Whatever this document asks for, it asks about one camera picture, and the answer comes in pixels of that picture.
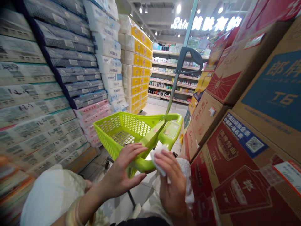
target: tiled floor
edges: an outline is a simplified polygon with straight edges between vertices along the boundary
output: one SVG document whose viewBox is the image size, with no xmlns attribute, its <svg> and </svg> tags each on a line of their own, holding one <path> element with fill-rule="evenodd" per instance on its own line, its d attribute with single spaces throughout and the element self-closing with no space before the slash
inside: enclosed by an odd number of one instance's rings
<svg viewBox="0 0 301 226">
<path fill-rule="evenodd" d="M 143 109 L 141 115 L 156 115 L 165 114 L 167 110 L 168 101 L 157 100 L 149 97 L 147 100 L 147 105 Z M 169 113 L 179 113 L 183 117 L 186 114 L 188 105 L 172 103 Z M 96 157 L 81 173 L 84 175 L 85 179 L 91 180 L 93 183 L 100 181 L 107 170 L 104 168 L 107 156 L 109 156 L 106 149 L 102 146 L 100 148 L 101 155 Z M 181 145 L 179 139 L 176 141 L 172 148 L 172 152 L 177 154 L 181 153 Z M 158 172 L 154 171 L 149 173 L 147 177 L 142 181 L 141 184 L 131 189 L 131 194 L 136 203 L 143 203 L 151 196 L 154 189 L 159 190 L 160 180 Z M 110 199 L 106 201 L 102 206 L 104 213 L 109 217 L 111 223 L 118 223 L 120 221 L 126 220 L 132 213 L 131 200 L 128 194 L 124 194 L 118 198 Z"/>
</svg>

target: illuminated sign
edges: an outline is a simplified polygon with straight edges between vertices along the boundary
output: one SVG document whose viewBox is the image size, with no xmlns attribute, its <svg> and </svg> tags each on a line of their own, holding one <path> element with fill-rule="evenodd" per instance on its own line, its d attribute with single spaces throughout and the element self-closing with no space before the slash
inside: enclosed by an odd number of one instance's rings
<svg viewBox="0 0 301 226">
<path fill-rule="evenodd" d="M 211 31 L 213 28 L 215 31 L 223 31 L 226 27 L 226 31 L 231 30 L 234 27 L 238 27 L 242 18 L 240 17 L 232 17 L 228 22 L 229 18 L 220 17 L 216 20 L 214 25 L 215 19 L 214 17 L 206 17 L 203 23 L 203 17 L 195 17 L 192 23 L 191 30 L 200 30 L 202 27 L 202 31 Z M 187 29 L 189 22 L 187 20 L 182 20 L 180 17 L 176 17 L 173 21 L 173 24 L 170 25 L 171 29 Z"/>
</svg>

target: shopping cart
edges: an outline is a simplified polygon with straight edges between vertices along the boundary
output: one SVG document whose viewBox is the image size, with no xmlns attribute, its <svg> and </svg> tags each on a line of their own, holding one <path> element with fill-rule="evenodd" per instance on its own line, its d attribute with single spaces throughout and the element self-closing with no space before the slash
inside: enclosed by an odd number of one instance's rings
<svg viewBox="0 0 301 226">
<path fill-rule="evenodd" d="M 142 116 L 127 112 L 117 112 L 94 123 L 101 143 L 113 159 L 110 160 L 111 162 L 116 160 L 122 148 L 127 144 L 140 142 L 143 146 L 148 147 L 145 152 L 139 154 L 130 163 L 128 168 L 128 176 L 130 178 L 135 175 L 137 170 L 146 172 L 155 169 L 153 162 L 145 158 L 157 146 L 158 141 L 166 145 L 170 151 L 179 136 L 183 118 L 180 114 L 169 114 L 169 110 L 179 74 L 187 74 L 187 72 L 181 71 L 187 52 L 190 52 L 193 60 L 200 65 L 198 70 L 189 73 L 197 73 L 202 69 L 203 60 L 200 54 L 194 49 L 182 47 L 176 67 L 174 88 L 172 89 L 165 115 Z M 128 194 L 135 206 L 132 195 L 130 192 Z"/>
</svg>

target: blue label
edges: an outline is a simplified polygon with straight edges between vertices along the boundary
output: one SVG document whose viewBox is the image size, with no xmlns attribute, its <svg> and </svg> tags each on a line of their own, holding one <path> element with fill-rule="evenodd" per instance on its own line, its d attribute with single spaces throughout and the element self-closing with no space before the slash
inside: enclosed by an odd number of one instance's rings
<svg viewBox="0 0 301 226">
<path fill-rule="evenodd" d="M 255 158 L 269 147 L 232 114 L 227 113 L 224 123 L 251 158 Z"/>
<path fill-rule="evenodd" d="M 301 51 L 276 55 L 241 102 L 301 131 L 300 73 Z"/>
</svg>

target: cardboard box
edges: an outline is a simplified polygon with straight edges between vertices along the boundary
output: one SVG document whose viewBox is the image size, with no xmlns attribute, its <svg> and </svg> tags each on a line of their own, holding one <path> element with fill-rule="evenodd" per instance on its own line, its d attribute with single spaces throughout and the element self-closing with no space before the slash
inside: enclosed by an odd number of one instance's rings
<svg viewBox="0 0 301 226">
<path fill-rule="evenodd" d="M 198 144 L 194 135 L 193 126 L 190 124 L 183 139 L 185 155 L 190 159 L 190 161 L 193 160 L 198 151 Z"/>
<path fill-rule="evenodd" d="M 205 91 L 191 116 L 197 143 L 202 147 L 230 106 L 223 105 Z"/>
<path fill-rule="evenodd" d="M 275 21 L 286 21 L 294 18 L 300 11 L 301 1 L 273 0 L 253 1 L 249 7 L 234 43 L 237 43 Z"/>
<path fill-rule="evenodd" d="M 205 164 L 203 152 L 200 151 L 191 163 L 191 186 L 194 193 L 192 213 L 197 226 L 220 225 L 219 215 L 214 212 L 216 204 L 209 170 Z"/>
<path fill-rule="evenodd" d="M 206 91 L 223 104 L 234 105 L 290 25 L 290 22 L 275 22 L 229 47 Z"/>
<path fill-rule="evenodd" d="M 214 42 L 211 54 L 205 67 L 205 71 L 214 72 L 224 49 L 232 45 L 238 30 L 239 27 L 235 27 Z"/>
<path fill-rule="evenodd" d="M 201 153 L 221 225 L 300 225 L 300 165 L 231 110 Z"/>
<path fill-rule="evenodd" d="M 301 162 L 301 17 L 298 17 L 233 111 Z"/>
</svg>

